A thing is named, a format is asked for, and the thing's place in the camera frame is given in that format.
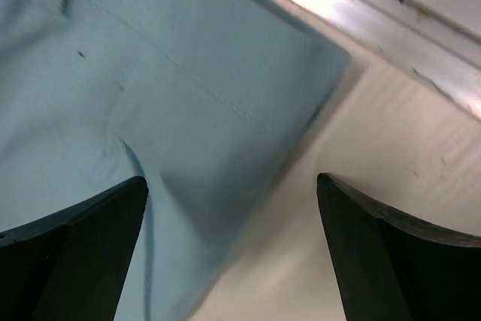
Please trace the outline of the light blue trousers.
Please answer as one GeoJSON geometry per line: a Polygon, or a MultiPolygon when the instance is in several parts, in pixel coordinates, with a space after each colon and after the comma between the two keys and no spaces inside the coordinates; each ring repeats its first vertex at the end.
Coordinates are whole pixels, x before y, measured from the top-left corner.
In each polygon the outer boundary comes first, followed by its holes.
{"type": "Polygon", "coordinates": [[[118,320],[183,320],[350,56],[269,0],[1,0],[1,226],[139,175],[118,320]]]}

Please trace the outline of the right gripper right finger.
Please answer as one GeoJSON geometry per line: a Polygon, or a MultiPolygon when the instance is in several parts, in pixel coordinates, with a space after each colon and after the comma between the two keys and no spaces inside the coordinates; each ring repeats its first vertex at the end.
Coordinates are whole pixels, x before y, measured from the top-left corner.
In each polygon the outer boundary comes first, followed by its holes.
{"type": "Polygon", "coordinates": [[[478,320],[480,238],[409,215],[329,174],[316,194],[347,320],[478,320]]]}

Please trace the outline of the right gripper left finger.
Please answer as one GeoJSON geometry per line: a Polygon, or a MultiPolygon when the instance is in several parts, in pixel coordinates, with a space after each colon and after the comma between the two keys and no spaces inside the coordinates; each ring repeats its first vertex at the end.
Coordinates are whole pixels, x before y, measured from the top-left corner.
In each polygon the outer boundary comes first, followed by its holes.
{"type": "Polygon", "coordinates": [[[132,177],[1,233],[3,320],[112,320],[141,230],[148,187],[132,177]]]}

